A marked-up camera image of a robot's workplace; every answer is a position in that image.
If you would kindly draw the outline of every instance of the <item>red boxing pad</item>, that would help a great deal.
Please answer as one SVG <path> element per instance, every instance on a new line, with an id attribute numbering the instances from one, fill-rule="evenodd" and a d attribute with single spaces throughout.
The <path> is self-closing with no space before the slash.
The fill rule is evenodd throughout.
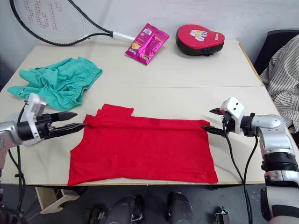
<path id="1" fill-rule="evenodd" d="M 186 55 L 212 55 L 222 49 L 224 35 L 199 25 L 181 26 L 176 35 L 176 43 Z"/>

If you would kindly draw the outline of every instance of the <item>tennis racket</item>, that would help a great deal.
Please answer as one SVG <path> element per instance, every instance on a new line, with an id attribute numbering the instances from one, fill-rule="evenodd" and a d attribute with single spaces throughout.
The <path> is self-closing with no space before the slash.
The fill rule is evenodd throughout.
<path id="1" fill-rule="evenodd" d="M 133 37 L 99 26 L 72 0 L 10 0 L 10 6 L 29 33 L 50 44 L 71 46 L 97 35 L 134 41 Z M 95 27 L 104 32 L 97 33 Z"/>

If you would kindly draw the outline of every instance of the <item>striped shirt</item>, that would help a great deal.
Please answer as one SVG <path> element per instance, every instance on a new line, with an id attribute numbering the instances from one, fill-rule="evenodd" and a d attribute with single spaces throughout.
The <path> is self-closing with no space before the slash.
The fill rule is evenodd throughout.
<path id="1" fill-rule="evenodd" d="M 290 132 L 299 131 L 299 35 L 272 57 L 260 78 Z"/>

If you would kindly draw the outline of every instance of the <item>racket handle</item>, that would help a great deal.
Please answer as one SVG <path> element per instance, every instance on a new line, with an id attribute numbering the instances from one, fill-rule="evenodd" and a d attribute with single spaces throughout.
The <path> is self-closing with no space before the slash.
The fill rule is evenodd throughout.
<path id="1" fill-rule="evenodd" d="M 117 40 L 125 41 L 125 42 L 128 42 L 128 43 L 132 43 L 135 40 L 135 38 L 133 38 L 131 36 L 124 35 L 124 34 L 121 34 L 121 33 L 117 33 L 115 31 L 113 31 L 113 38 L 117 39 Z"/>

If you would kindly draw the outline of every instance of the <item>black chair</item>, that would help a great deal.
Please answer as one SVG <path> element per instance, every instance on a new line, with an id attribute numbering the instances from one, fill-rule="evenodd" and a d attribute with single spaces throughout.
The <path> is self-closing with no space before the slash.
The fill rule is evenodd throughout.
<path id="1" fill-rule="evenodd" d="M 299 30 L 282 29 L 268 32 L 263 47 L 254 63 L 257 73 L 260 75 L 269 65 L 271 57 L 294 36 L 299 35 Z M 299 132 L 292 134 L 296 145 L 299 147 Z"/>

